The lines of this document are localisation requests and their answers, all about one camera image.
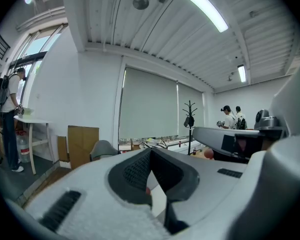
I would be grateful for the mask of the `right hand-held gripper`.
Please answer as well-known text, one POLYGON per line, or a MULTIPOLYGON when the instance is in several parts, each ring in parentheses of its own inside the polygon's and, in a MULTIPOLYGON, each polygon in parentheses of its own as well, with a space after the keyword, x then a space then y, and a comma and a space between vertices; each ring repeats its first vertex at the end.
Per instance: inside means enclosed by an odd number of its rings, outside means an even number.
POLYGON ((258 130, 196 127, 192 135, 208 147, 204 156, 216 161, 247 164, 254 153, 262 150, 262 136, 258 130))

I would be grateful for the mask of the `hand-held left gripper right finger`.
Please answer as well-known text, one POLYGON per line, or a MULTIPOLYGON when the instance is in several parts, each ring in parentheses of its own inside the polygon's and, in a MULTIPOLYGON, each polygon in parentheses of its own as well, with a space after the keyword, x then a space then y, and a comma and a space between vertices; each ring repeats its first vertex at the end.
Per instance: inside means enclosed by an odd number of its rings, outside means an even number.
POLYGON ((156 235, 228 235, 239 211, 228 198, 246 168, 241 163, 151 149, 150 169, 166 196, 156 235))

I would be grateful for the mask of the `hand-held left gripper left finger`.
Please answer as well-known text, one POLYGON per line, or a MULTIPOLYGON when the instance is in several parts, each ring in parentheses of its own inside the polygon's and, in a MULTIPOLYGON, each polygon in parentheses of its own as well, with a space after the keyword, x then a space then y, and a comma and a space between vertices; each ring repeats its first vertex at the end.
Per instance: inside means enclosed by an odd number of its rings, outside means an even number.
POLYGON ((52 239, 166 240, 171 234, 154 217, 150 204, 119 197, 108 180, 111 169, 148 150, 89 162, 40 192, 25 211, 52 239))

